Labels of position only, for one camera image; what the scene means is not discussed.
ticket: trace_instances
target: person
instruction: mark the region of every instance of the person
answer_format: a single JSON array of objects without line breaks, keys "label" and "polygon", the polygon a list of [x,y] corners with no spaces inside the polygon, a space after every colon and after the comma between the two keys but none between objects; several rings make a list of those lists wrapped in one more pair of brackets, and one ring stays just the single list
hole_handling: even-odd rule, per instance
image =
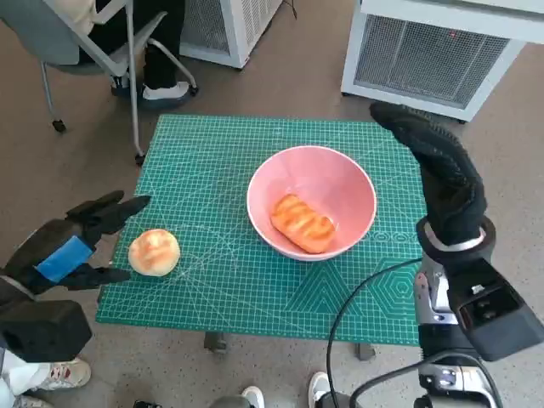
[{"label": "person", "polygon": [[[127,43],[127,18],[124,8],[104,25],[93,23],[93,17],[110,0],[55,0],[55,3],[73,19],[83,34],[88,35],[102,50],[110,54]],[[164,45],[173,55],[179,56],[181,31],[184,26],[184,0],[134,0],[134,32],[145,26],[160,12],[167,12],[151,37]],[[83,50],[80,64],[94,62]],[[189,84],[178,82],[177,67],[157,47],[149,45],[145,50],[144,84],[140,104],[144,108],[170,108],[183,103],[189,95]],[[111,92],[115,96],[128,96],[128,74],[112,78]]]},{"label": "person", "polygon": [[[337,393],[340,408],[349,407],[349,397]],[[316,372],[308,386],[309,408],[333,408],[329,377],[322,371]],[[258,387],[251,386],[244,389],[240,395],[221,397],[215,400],[210,408],[264,408],[264,395]]]},{"label": "person", "polygon": [[91,378],[91,367],[78,358],[61,363],[26,363],[6,350],[0,377],[0,406],[53,408],[47,402],[23,395],[28,390],[54,391],[80,388]]}]

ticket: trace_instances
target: glazed pastry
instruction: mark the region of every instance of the glazed pastry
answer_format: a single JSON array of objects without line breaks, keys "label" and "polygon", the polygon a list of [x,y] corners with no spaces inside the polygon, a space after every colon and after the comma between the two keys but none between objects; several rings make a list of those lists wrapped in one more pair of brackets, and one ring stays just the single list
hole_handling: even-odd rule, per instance
[{"label": "glazed pastry", "polygon": [[128,248],[128,262],[142,275],[164,276],[178,263],[178,240],[165,229],[149,229]]},{"label": "glazed pastry", "polygon": [[270,221],[289,241],[309,253],[324,252],[336,232],[329,218],[318,214],[294,194],[276,203]]}]

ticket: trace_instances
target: gray floor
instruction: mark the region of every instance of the gray floor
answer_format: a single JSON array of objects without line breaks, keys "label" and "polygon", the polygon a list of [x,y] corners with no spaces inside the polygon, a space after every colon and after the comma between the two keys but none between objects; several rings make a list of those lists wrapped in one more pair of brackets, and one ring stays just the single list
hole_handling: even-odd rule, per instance
[{"label": "gray floor", "polygon": [[[348,42],[351,2],[298,0],[298,21],[282,8],[240,73],[191,61],[201,85],[180,112],[220,115],[369,119],[369,101],[343,98],[339,88]],[[54,97],[70,129],[59,137],[48,125],[37,62],[0,27],[0,264],[45,220],[80,201],[113,189],[133,190],[128,107],[114,100],[103,77],[53,73]],[[498,228],[495,265],[544,317],[544,48],[528,46],[462,140],[484,177],[489,215]],[[142,117],[147,144],[156,115]],[[112,239],[97,260],[107,262]],[[51,291],[47,298],[75,298],[89,321],[96,292]],[[91,383],[77,391],[45,394],[57,407],[130,407],[148,399],[165,407],[205,407],[214,398],[256,383],[268,406],[303,407],[311,373],[325,368],[323,342],[232,337],[228,356],[201,348],[202,334],[93,324],[83,350],[93,366]],[[350,391],[377,373],[414,362],[418,349],[379,347],[361,364],[350,345],[334,348],[338,387]],[[544,348],[490,365],[507,406],[543,406]],[[421,394],[416,375],[393,381],[365,397],[365,406],[411,406]]]}]

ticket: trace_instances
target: white device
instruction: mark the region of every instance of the white device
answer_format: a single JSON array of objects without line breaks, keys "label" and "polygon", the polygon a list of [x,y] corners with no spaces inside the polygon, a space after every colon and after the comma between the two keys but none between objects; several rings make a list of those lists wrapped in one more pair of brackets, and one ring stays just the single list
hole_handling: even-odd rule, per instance
[{"label": "white device", "polygon": [[540,0],[530,15],[500,1],[355,0],[342,92],[472,120],[525,43],[544,43]]},{"label": "white device", "polygon": [[186,0],[179,52],[243,68],[282,0]]}]

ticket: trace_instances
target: black pants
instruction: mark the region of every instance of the black pants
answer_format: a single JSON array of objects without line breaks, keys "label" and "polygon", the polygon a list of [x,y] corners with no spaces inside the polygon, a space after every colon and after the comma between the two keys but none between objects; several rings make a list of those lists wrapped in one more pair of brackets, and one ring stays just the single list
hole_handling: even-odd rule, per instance
[{"label": "black pants", "polygon": [[[349,408],[349,397],[344,394],[337,393],[338,404],[340,408]],[[223,397],[216,400],[210,408],[253,408],[249,405],[249,401],[240,395],[234,397]],[[319,401],[315,403],[315,408],[334,408],[331,393],[323,395]]]},{"label": "black pants", "polygon": [[[100,11],[110,0],[96,0],[96,9]],[[150,22],[161,11],[167,16],[153,31],[151,38],[162,43],[172,54],[179,56],[181,31],[184,26],[184,0],[134,0],[134,32]],[[104,25],[95,25],[89,34],[91,39],[110,54],[127,43],[127,15],[123,8]],[[93,62],[83,50],[80,63]],[[151,89],[171,88],[176,85],[176,66],[160,49],[149,46],[145,51],[144,82]]]}]

